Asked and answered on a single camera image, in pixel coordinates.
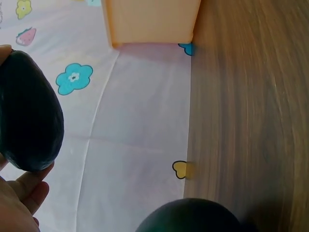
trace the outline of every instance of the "blue flower print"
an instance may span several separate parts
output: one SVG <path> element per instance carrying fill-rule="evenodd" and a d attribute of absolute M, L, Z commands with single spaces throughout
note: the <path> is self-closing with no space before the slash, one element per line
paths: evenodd
<path fill-rule="evenodd" d="M 68 95 L 74 90 L 85 88 L 90 83 L 93 69 L 89 65 L 70 64 L 65 72 L 58 75 L 56 84 L 60 95 Z"/>
<path fill-rule="evenodd" d="M 88 6 L 101 6 L 101 0 L 87 0 Z"/>
<path fill-rule="evenodd" d="M 184 49 L 184 52 L 188 56 L 193 56 L 194 55 L 194 44 L 193 43 L 179 43 L 179 47 L 182 47 Z"/>

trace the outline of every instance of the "dark green avocado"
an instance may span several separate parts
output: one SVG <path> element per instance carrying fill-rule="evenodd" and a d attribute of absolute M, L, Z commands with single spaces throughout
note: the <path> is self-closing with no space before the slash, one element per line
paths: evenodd
<path fill-rule="evenodd" d="M 58 98 L 25 52 L 0 66 L 0 152 L 15 167 L 40 171 L 57 157 L 64 137 Z"/>
<path fill-rule="evenodd" d="M 239 232 L 236 217 L 222 205 L 204 199 L 169 202 L 151 213 L 136 232 Z"/>

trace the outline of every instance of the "wood grain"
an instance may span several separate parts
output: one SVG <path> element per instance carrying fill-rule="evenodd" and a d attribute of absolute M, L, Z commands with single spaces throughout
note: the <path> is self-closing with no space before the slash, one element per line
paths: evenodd
<path fill-rule="evenodd" d="M 202 0 L 185 197 L 309 231 L 309 1 Z"/>

